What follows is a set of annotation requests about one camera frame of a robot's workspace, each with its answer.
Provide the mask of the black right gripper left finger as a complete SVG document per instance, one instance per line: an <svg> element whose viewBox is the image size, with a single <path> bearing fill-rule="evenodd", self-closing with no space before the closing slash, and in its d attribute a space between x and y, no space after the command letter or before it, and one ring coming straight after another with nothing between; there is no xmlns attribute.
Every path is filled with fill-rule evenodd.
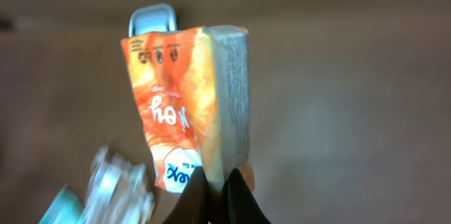
<svg viewBox="0 0 451 224"><path fill-rule="evenodd" d="M195 168L179 200L163 224L207 224L207 181L204 170Z"/></svg>

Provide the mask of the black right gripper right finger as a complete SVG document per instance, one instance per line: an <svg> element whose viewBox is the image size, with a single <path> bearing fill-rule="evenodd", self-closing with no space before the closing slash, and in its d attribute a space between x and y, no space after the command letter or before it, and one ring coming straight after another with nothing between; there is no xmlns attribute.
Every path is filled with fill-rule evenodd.
<svg viewBox="0 0 451 224"><path fill-rule="evenodd" d="M271 224L237 168L229 175L223 191L230 224Z"/></svg>

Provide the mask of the clear bag bread package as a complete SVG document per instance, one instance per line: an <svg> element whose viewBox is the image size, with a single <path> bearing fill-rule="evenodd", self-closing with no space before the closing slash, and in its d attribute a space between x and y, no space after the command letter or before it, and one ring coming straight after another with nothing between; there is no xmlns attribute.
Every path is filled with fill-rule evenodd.
<svg viewBox="0 0 451 224"><path fill-rule="evenodd" d="M81 222L84 224L145 224L155 201L148 190L146 166L131 164L102 146L91 164Z"/></svg>

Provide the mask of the orange tissue pack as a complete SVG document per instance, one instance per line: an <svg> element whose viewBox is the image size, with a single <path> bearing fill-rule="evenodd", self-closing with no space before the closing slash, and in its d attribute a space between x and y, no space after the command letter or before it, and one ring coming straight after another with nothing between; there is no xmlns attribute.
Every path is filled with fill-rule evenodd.
<svg viewBox="0 0 451 224"><path fill-rule="evenodd" d="M215 190L233 170L253 188L247 29L148 32L121 48L156 186L180 193L200 167Z"/></svg>

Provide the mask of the mint green wipes pack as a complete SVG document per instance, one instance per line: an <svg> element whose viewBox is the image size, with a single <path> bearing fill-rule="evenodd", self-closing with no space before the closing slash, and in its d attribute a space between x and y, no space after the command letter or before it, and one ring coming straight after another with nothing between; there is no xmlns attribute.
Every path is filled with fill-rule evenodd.
<svg viewBox="0 0 451 224"><path fill-rule="evenodd" d="M56 195L39 224L81 224L82 204L67 185Z"/></svg>

